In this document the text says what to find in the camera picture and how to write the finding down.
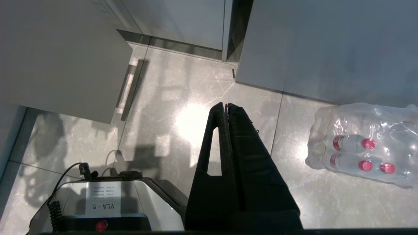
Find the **gray cabinet panel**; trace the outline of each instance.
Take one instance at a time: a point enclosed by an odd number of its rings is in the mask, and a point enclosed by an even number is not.
[[[122,0],[143,34],[222,50],[225,0]]]
[[[255,0],[237,81],[340,104],[417,104],[417,8]]]
[[[2,1],[0,29],[0,102],[110,123],[132,48],[90,1]]]
[[[100,14],[116,29],[142,33],[136,26],[121,0],[91,0]]]

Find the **red bottle cap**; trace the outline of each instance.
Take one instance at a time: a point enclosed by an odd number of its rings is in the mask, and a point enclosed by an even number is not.
[[[369,161],[360,161],[359,169],[362,171],[371,171],[373,169],[373,164]]]
[[[376,147],[376,142],[372,139],[364,139],[362,141],[362,146],[365,149],[374,149]]]
[[[99,222],[97,222],[96,231],[103,232],[106,230],[106,228],[107,228],[107,222],[105,220],[100,220]]]
[[[386,174],[393,174],[395,166],[392,163],[385,162],[380,165],[380,170]]]

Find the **label sticker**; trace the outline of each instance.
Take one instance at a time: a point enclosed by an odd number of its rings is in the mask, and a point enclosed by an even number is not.
[[[334,141],[332,141],[332,145],[334,146],[334,149],[335,150],[337,150],[337,151],[341,151],[341,148],[340,148],[340,141],[342,141],[344,139],[344,136],[343,135],[337,135],[335,138],[334,138]]]
[[[121,182],[88,182],[86,215],[120,217]]]
[[[332,168],[338,170],[336,161],[339,160],[340,157],[341,157],[341,154],[339,154],[339,153],[334,153],[331,156],[331,159],[329,160],[329,163],[331,164]]]

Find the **coiled cable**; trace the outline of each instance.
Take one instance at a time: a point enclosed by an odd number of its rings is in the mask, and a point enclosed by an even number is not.
[[[47,200],[47,202],[46,202],[46,205],[48,206],[48,209],[49,209],[49,217],[50,217],[50,219],[51,219],[51,225],[52,225],[52,231],[53,232],[57,232],[57,231],[62,231],[62,229],[63,229],[63,225],[62,225],[62,212],[61,212],[61,206],[60,206],[60,204],[59,204],[59,201],[58,200],[56,200],[56,201],[53,201],[53,202],[51,202],[51,200],[52,200],[52,198],[54,197],[54,195],[55,195],[55,193],[56,193],[56,191],[57,191],[57,189],[58,189],[58,186],[59,186],[59,183],[61,182],[61,180],[64,178],[64,176],[67,174],[67,172],[69,171],[69,170],[71,170],[71,168],[73,168],[73,167],[75,167],[75,166],[77,166],[77,165],[80,165],[80,164],[82,164],[82,162],[78,162],[78,163],[76,163],[76,164],[74,164],[74,165],[72,165],[72,166],[70,166],[62,175],[61,175],[61,178],[59,178],[59,180],[58,180],[58,182],[56,183],[56,185],[55,185],[55,188],[54,188],[54,190],[52,191],[52,194],[51,194],[51,196],[48,198],[48,200]]]

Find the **floor tile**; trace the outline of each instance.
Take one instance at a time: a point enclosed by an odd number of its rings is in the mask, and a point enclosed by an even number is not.
[[[0,234],[26,234],[60,174],[9,161],[0,184]],[[63,182],[76,180],[64,177]]]
[[[148,48],[148,64],[127,118],[117,171],[139,170],[169,180],[189,195],[209,109],[232,102],[245,108],[270,150],[281,94],[236,84],[236,66]],[[220,172],[214,142],[212,173]]]
[[[304,228],[416,226],[417,189],[312,169],[305,163],[315,113],[325,106],[284,95],[271,154],[301,210]]]
[[[125,121],[121,120],[129,88],[137,66],[142,66],[146,46],[131,44],[130,66],[125,89],[111,124],[104,124],[53,112],[29,109],[10,159],[30,166],[63,173],[77,162],[87,162],[91,170],[109,175]],[[78,168],[68,175],[79,177]]]

